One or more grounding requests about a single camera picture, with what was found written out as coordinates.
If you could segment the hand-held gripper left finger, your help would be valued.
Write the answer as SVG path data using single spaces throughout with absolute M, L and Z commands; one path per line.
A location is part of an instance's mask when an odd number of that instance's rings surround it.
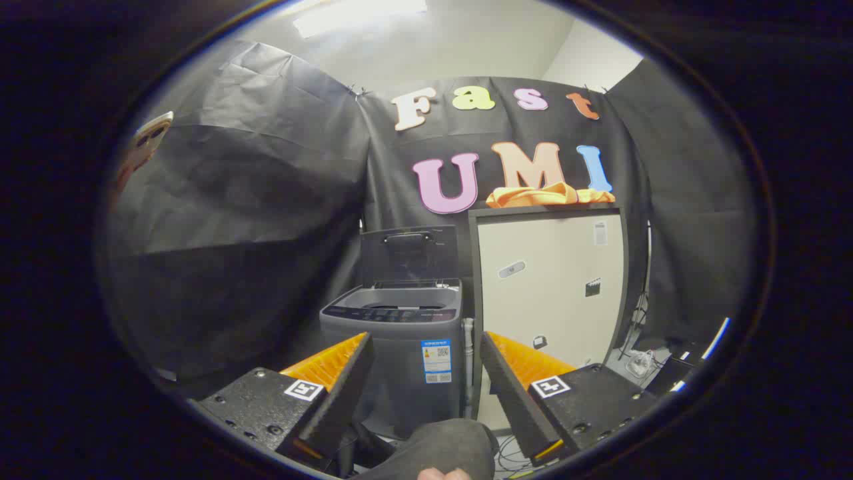
M 360 332 L 282 371 L 255 367 L 197 404 L 260 449 L 308 467 L 338 455 L 375 360 Z

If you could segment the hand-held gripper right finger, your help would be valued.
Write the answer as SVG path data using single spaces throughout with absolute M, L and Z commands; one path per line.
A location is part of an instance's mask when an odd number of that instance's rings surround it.
M 658 403 L 658 396 L 600 363 L 575 369 L 490 331 L 479 350 L 520 452 L 533 464 L 591 449 Z

